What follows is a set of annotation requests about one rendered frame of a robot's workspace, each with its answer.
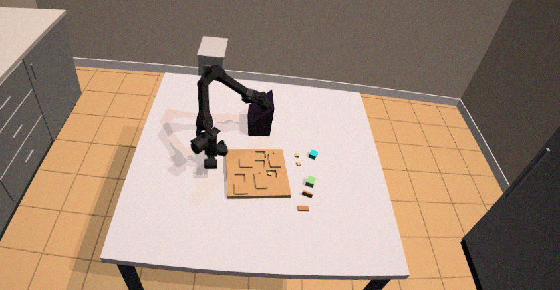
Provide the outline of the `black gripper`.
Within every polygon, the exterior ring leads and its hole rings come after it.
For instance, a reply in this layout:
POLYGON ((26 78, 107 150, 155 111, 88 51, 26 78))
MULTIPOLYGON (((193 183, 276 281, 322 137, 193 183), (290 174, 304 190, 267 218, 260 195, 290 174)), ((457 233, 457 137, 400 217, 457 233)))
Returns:
POLYGON ((208 146, 204 150, 204 155, 207 158, 204 160, 204 168, 205 169, 216 169, 217 168, 217 160, 214 157, 215 149, 217 149, 217 144, 215 146, 208 146))

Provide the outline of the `teal cube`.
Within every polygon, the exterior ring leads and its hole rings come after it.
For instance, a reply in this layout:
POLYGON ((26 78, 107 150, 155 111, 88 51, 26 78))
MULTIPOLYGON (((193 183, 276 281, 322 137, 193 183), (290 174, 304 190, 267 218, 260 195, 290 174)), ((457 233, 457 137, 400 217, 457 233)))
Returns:
POLYGON ((311 152, 310 152, 310 154, 309 154, 309 158, 315 160, 315 158, 317 157, 317 155, 318 155, 318 151, 315 151, 315 150, 312 149, 311 152))

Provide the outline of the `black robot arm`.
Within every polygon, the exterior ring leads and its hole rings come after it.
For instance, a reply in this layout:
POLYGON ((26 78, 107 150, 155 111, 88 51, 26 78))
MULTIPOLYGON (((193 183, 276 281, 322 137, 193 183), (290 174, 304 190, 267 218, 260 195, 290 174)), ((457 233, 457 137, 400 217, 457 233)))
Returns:
POLYGON ((217 143, 217 134, 220 133, 221 130, 213 127, 213 118, 209 109, 209 85, 214 80, 219 81, 230 89, 236 91, 241 95, 241 100, 246 104, 256 103, 259 107, 261 107, 262 112, 271 108, 272 102, 271 99, 268 100, 266 98, 267 94, 265 91, 259 92, 241 85, 239 82, 227 75, 220 65, 213 65, 205 69, 205 72, 197 82, 199 112, 196 118, 196 138, 190 140, 190 147, 192 152, 199 154, 208 146, 215 146, 217 144, 214 157, 217 157, 217 155, 226 157, 228 153, 227 145, 224 140, 217 143))

